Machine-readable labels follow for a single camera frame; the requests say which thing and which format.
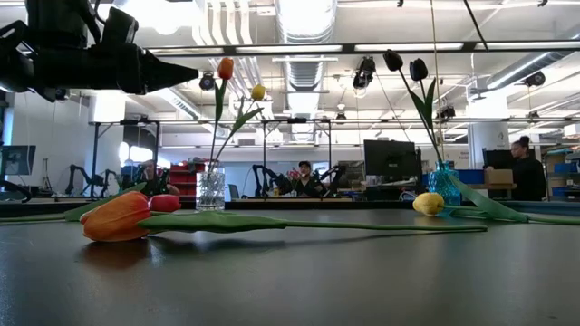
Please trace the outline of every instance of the person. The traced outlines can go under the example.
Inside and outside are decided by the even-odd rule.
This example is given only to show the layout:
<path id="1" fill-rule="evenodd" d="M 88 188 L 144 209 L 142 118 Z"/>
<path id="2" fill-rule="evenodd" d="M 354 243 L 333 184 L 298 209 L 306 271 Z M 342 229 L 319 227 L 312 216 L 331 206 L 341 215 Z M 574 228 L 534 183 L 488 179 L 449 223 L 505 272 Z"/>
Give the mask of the person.
<path id="1" fill-rule="evenodd" d="M 529 137 L 522 136 L 511 145 L 511 155 L 517 159 L 512 171 L 516 189 L 512 191 L 514 200 L 542 201 L 546 195 L 546 175 L 544 167 L 528 154 Z"/>
<path id="2" fill-rule="evenodd" d="M 145 179 L 147 179 L 147 181 L 152 181 L 155 178 L 155 173 L 156 173 L 155 161 L 150 159 L 150 160 L 145 161 L 141 164 L 143 167 L 145 167 L 145 169 L 143 170 L 143 174 L 145 175 Z M 179 196 L 179 190 L 177 189 L 177 187 L 170 185 L 170 184 L 167 184 L 167 190 L 169 191 L 170 195 Z"/>
<path id="3" fill-rule="evenodd" d="M 298 163 L 300 169 L 300 178 L 296 184 L 296 194 L 299 197 L 320 197 L 323 192 L 323 186 L 311 177 L 312 165 L 308 161 Z"/>

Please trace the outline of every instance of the black shirt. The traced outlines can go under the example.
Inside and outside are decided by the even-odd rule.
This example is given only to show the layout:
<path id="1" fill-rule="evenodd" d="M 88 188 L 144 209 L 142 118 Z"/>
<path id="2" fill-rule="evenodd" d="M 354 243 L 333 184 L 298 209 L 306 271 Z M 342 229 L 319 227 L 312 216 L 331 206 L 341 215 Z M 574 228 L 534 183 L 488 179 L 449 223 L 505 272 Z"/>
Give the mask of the black shirt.
<path id="1" fill-rule="evenodd" d="M 318 183 L 311 177 L 308 179 L 306 184 L 303 184 L 302 180 L 299 179 L 298 183 L 296 184 L 295 191 L 298 196 L 306 195 L 309 197 L 320 197 L 320 192 L 315 189 L 318 186 L 320 185 L 318 185 Z"/>
<path id="2" fill-rule="evenodd" d="M 516 184 L 512 198 L 514 200 L 541 201 L 546 195 L 546 176 L 542 163 L 535 158 L 522 158 L 516 162 L 512 171 Z"/>

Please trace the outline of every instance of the computer monitor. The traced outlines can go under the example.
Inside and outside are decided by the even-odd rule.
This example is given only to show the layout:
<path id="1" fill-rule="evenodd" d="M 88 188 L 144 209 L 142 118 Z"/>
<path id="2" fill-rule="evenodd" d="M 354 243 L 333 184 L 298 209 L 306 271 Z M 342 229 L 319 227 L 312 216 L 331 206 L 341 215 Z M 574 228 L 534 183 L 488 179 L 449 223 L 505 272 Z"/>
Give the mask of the computer monitor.
<path id="1" fill-rule="evenodd" d="M 364 166 L 367 176 L 383 176 L 388 181 L 417 177 L 415 143 L 365 140 Z"/>
<path id="2" fill-rule="evenodd" d="M 227 187 L 229 188 L 229 196 L 232 199 L 239 199 L 239 192 L 237 192 L 237 186 L 228 184 Z"/>
<path id="3" fill-rule="evenodd" d="M 34 165 L 34 153 L 36 146 L 3 146 L 0 148 L 2 154 L 1 170 L 6 176 L 28 176 L 32 174 Z"/>

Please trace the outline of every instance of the blue glass vase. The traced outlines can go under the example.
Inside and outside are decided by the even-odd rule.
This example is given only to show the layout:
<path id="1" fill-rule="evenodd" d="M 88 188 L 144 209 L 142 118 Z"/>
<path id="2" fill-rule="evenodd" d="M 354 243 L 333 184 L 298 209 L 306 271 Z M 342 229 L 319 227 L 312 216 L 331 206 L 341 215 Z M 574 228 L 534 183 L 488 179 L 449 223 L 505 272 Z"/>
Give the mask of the blue glass vase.
<path id="1" fill-rule="evenodd" d="M 437 170 L 429 173 L 429 192 L 442 195 L 447 205 L 461 205 L 461 193 L 449 176 L 459 179 L 459 172 L 450 168 L 448 161 L 443 162 L 443 166 L 437 162 Z"/>

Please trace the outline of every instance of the glass vase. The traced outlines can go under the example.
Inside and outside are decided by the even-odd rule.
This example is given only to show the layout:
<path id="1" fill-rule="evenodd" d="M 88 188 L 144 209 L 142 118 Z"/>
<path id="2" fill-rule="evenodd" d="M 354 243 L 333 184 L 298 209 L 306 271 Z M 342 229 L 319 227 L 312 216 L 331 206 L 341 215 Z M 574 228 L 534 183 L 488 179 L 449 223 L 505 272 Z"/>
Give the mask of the glass vase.
<path id="1" fill-rule="evenodd" d="M 461 193 L 449 176 L 459 179 L 459 172 L 450 167 L 448 161 L 443 166 L 437 163 L 437 170 L 429 173 L 429 192 L 440 194 L 447 205 L 461 205 Z"/>
<path id="2" fill-rule="evenodd" d="M 226 174 L 199 172 L 196 185 L 196 209 L 224 210 L 226 208 Z"/>

